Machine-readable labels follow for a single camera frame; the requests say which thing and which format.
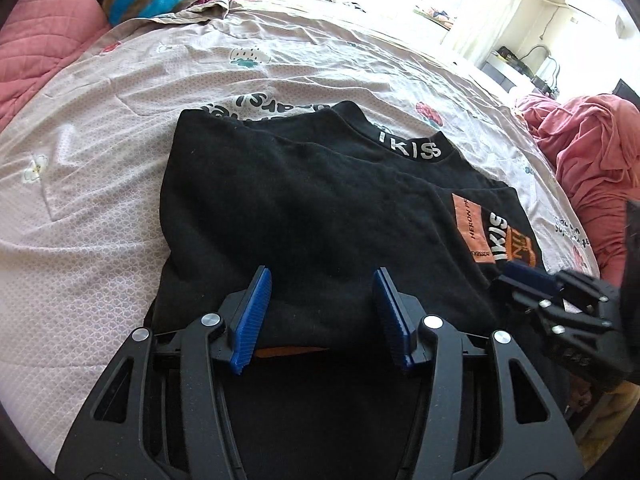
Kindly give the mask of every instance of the white air conditioner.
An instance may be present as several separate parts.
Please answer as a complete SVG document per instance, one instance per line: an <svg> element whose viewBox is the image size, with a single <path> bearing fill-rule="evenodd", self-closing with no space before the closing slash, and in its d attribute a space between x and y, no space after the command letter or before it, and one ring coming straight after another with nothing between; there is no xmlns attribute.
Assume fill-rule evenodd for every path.
<svg viewBox="0 0 640 480"><path fill-rule="evenodd" d="M620 18L615 5L610 0L565 0L571 9L579 10L593 19L615 29L619 38L625 31L625 23Z"/></svg>

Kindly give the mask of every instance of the curtain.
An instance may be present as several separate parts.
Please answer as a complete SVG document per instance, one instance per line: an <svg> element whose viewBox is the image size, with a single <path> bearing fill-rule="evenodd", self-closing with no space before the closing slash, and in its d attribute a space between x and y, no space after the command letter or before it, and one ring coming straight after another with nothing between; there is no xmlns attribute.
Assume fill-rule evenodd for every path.
<svg viewBox="0 0 640 480"><path fill-rule="evenodd" d="M443 46L481 67L522 0L463 0Z"/></svg>

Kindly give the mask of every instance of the wall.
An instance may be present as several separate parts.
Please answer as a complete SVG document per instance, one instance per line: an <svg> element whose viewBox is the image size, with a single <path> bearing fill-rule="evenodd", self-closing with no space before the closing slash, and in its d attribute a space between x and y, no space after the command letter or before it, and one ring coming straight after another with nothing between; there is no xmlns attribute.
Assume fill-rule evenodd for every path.
<svg viewBox="0 0 640 480"><path fill-rule="evenodd" d="M536 44L546 44L561 65L559 101L611 92L621 78L640 94L640 32L619 1L610 4L618 7L625 22L622 38L616 36L613 27L605 27L581 12L556 12L557 7L539 0L524 0L498 46L504 44L521 57ZM543 60L542 52L539 49L526 59L534 72Z"/></svg>

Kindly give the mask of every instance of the bed sheet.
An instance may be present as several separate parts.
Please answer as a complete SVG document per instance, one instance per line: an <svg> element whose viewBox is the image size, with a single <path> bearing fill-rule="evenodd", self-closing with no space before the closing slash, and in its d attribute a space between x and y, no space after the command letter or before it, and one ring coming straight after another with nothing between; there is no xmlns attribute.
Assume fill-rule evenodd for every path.
<svg viewBox="0 0 640 480"><path fill-rule="evenodd" d="M447 54L412 52L317 0L236 1L224 20L180 20L114 28L0 136L0 400L50 468L156 293L168 256L159 192L185 108L258 119L353 100L400 137L440 129L518 191L548 270L598 274L523 123L472 70L436 58ZM193 178L207 175L195 166Z"/></svg>

